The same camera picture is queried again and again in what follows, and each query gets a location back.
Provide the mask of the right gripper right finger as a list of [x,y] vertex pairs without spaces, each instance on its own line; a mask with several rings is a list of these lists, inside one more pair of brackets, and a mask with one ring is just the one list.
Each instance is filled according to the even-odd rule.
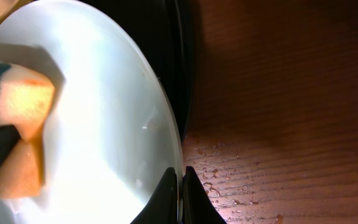
[[183,178],[183,223],[226,224],[213,207],[192,166],[186,166]]

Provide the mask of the yellow green sponge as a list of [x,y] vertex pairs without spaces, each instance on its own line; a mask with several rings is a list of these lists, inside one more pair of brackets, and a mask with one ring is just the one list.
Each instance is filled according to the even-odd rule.
[[42,128],[54,94],[45,75],[0,63],[0,127],[12,125],[20,136],[0,166],[0,199],[39,195],[44,184]]

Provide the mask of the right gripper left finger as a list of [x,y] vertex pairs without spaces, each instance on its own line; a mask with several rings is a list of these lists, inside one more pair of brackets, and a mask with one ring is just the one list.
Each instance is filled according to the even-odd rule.
[[164,172],[144,209],[131,224],[176,224],[178,215],[177,175],[173,167]]

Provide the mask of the light green plate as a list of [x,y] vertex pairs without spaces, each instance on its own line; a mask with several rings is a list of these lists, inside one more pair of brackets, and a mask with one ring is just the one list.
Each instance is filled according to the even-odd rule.
[[163,173],[182,175],[180,137],[147,59],[109,16],[79,1],[36,1],[0,25],[0,62],[48,77],[38,197],[0,200],[0,223],[130,223]]

